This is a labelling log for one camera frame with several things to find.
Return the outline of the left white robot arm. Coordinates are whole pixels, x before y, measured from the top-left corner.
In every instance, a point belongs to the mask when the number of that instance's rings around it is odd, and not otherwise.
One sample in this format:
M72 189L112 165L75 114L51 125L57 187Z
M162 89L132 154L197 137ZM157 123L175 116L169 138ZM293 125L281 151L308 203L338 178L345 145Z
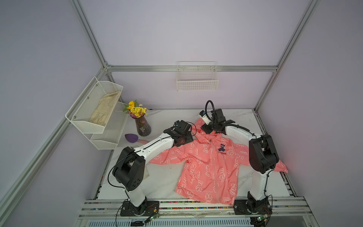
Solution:
M194 128L193 123L176 121L172 127L165 129L149 143L138 148L125 147L122 150L109 175L121 184L134 207L140 208L147 201L140 186L146 164L165 150L193 142Z

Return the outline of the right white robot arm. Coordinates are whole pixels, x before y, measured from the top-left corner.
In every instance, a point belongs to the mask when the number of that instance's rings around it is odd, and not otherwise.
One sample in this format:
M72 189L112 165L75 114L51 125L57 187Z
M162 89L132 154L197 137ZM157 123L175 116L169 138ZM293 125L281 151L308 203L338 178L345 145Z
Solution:
M199 113L204 121L201 128L205 133L222 133L240 141L247 139L249 142L249 164L254 169L252 186L244 204L241 201L235 202L235 211L241 214L271 214L272 205L269 204L270 196L267 195L268 178L279 162L272 137L268 134L258 136L237 125L235 121L226 120L221 109L213 109L210 113L211 116L206 109Z

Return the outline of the pink hooded jacket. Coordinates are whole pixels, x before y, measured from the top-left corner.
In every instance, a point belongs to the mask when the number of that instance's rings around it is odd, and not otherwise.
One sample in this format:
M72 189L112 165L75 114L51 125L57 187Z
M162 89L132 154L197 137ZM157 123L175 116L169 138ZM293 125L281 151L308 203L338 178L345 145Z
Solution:
M167 149L150 162L157 165L184 163L176 192L205 203L233 205L238 193L239 166L249 166L248 146L221 134L206 134L199 119L192 128L196 139Z

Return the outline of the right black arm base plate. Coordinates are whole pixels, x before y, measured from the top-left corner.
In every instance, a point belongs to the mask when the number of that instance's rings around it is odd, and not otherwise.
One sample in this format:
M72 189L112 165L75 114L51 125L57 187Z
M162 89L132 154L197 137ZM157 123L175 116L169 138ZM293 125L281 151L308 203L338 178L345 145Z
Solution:
M236 215L271 215L271 206L268 199L254 201L253 199L235 200L233 209Z

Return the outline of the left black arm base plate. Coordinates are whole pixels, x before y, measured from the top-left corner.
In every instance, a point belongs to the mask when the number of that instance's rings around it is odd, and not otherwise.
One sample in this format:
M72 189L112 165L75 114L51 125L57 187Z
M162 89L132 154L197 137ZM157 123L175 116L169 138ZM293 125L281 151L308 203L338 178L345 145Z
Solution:
M124 201L118 215L121 217L151 216L158 213L160 201L144 201L139 207Z

